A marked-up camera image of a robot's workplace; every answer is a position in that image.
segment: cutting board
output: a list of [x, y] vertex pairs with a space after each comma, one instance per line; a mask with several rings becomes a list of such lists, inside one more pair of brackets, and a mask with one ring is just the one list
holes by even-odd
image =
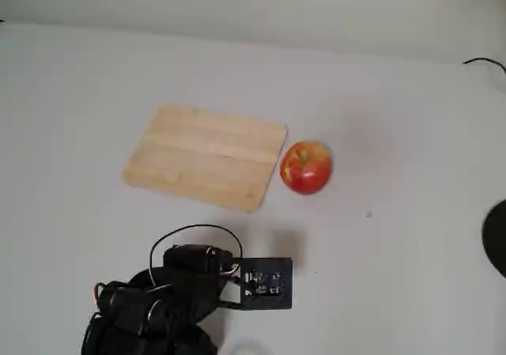
[[123, 170], [125, 183], [252, 212], [262, 203], [285, 125], [163, 106]]

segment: circuit board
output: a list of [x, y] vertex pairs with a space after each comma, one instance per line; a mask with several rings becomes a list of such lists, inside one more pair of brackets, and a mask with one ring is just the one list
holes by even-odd
[[241, 288], [241, 304], [247, 310], [292, 307], [293, 261], [291, 258], [248, 258], [240, 262], [241, 279], [254, 292]]

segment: black wire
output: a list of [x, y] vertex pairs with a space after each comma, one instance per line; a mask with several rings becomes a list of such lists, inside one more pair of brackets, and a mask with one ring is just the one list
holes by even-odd
[[492, 60], [492, 59], [489, 59], [489, 58], [486, 58], [486, 57], [477, 57], [475, 59], [467, 60], [467, 61], [464, 61], [463, 64], [467, 65], [467, 64], [471, 64], [472, 62], [475, 62], [475, 61], [491, 62], [492, 64], [495, 64], [495, 65], [499, 66], [503, 70], [504, 75], [506, 75], [506, 66], [504, 66], [503, 64], [501, 64], [497, 60]]
[[157, 283], [155, 282], [155, 279], [153, 277], [153, 253], [155, 251], [155, 249], [157, 248], [158, 244], [160, 244], [161, 242], [163, 242], [164, 240], [166, 240], [167, 238], [169, 238], [170, 236], [174, 235], [174, 234], [177, 234], [178, 232], [182, 232], [184, 230], [187, 230], [189, 228], [193, 228], [193, 227], [212, 227], [212, 228], [219, 228], [220, 230], [223, 230], [227, 233], [229, 233], [231, 236], [233, 236], [233, 238], [236, 240], [237, 244], [239, 244], [239, 260], [241, 260], [243, 258], [243, 245], [241, 244], [239, 238], [236, 236], [236, 234], [234, 234], [232, 231], [230, 231], [229, 229], [225, 228], [225, 227], [221, 227], [221, 226], [218, 226], [218, 225], [207, 225], [207, 224], [203, 224], [203, 225], [200, 225], [200, 224], [196, 224], [196, 225], [188, 225], [188, 226], [184, 226], [184, 227], [181, 227], [181, 228], [178, 228], [177, 230], [174, 230], [172, 232], [170, 232], [169, 234], [165, 234], [163, 235], [159, 240], [157, 240], [155, 242], [155, 244], [151, 247], [151, 251], [149, 252], [149, 268], [148, 268], [148, 271], [149, 271], [149, 277], [151, 278], [151, 282], [153, 283], [153, 286], [157, 286]]

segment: white surface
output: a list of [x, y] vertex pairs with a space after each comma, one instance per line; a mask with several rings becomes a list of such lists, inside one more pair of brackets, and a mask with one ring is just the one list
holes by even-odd
[[463, 61], [506, 56], [506, 0], [0, 0], [0, 18]]
[[[3, 352], [76, 353], [93, 283], [146, 267], [168, 230], [213, 222], [246, 255], [296, 260], [293, 309], [227, 315], [223, 354], [504, 353], [506, 281], [480, 226], [506, 191], [506, 98], [485, 69], [0, 28]], [[332, 148], [334, 176], [302, 197], [276, 174], [252, 215], [127, 187], [164, 102], [284, 122], [286, 145]]]

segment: apple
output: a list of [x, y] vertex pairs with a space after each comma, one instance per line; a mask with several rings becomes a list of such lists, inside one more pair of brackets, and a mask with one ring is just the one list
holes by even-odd
[[286, 151], [279, 172], [285, 185], [293, 191], [316, 193], [330, 178], [332, 155], [320, 142], [298, 142]]

